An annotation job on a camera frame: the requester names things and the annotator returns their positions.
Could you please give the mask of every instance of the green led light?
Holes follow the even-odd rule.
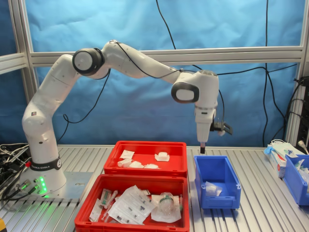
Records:
[[[44,190],[44,192],[41,192],[41,193],[42,193],[42,194],[43,194],[43,193],[46,193],[46,192],[47,192],[47,188],[46,188],[46,186],[45,186],[44,178],[41,177],[41,176],[40,176],[40,181],[41,181],[41,185],[42,185],[43,190]]]

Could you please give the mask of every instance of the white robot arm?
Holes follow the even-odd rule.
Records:
[[[38,191],[33,194],[45,195],[66,183],[52,125],[54,112],[80,76],[100,79],[107,75],[109,69],[116,69],[133,78],[160,78],[173,84],[171,95],[175,101],[194,102],[201,153],[205,152],[210,130],[229,129],[213,124],[219,80],[211,71],[200,70],[194,74],[181,72],[117,41],[108,42],[102,50],[82,49],[73,56],[62,55],[51,67],[22,119],[32,160],[30,169],[21,175],[20,181],[37,183]]]

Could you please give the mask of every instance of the blue plastic bin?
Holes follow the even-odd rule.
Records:
[[[195,185],[201,208],[238,209],[241,186],[227,156],[194,156]],[[222,187],[218,197],[206,196],[206,181]]]
[[[307,194],[308,185],[295,167],[295,164],[298,161],[304,160],[302,166],[309,168],[309,156],[298,155],[297,158],[290,158],[289,156],[285,157],[286,168],[283,179],[296,203],[298,205],[309,205],[309,194]]]

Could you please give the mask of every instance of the red plastic bin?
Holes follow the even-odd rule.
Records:
[[[113,224],[108,223],[109,221],[104,223],[101,220],[105,213],[105,209],[103,209],[98,222],[91,222],[89,220],[92,208],[97,198],[101,197],[104,188],[111,191],[118,190],[119,195],[121,195],[127,188],[133,185],[136,185],[140,189],[147,189],[152,194],[157,195],[166,191],[178,196],[182,194],[182,218],[174,223],[165,223],[151,220],[151,215],[149,215],[144,221],[144,225]],[[170,176],[100,175],[90,190],[74,222],[77,232],[188,232],[190,225],[187,179]]]
[[[134,151],[133,160],[146,164],[156,164],[160,169],[123,168],[117,163],[124,150]],[[167,152],[169,161],[157,161],[155,154]],[[182,176],[187,177],[186,144],[180,142],[118,141],[108,157],[104,172],[106,174]]]

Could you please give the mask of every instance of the ribbed metal surface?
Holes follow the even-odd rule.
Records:
[[[66,171],[93,172],[82,202],[96,177],[104,173],[103,166],[112,146],[59,146],[59,154]],[[309,231],[309,207],[299,207],[285,183],[260,148],[210,147],[207,155],[228,156],[241,182],[242,193],[238,210],[201,210],[195,187],[194,155],[197,147],[189,147],[188,181],[190,198],[190,230],[192,232],[305,232]],[[9,232],[72,232],[74,218],[82,203],[48,199],[9,202],[0,208],[0,218]]]

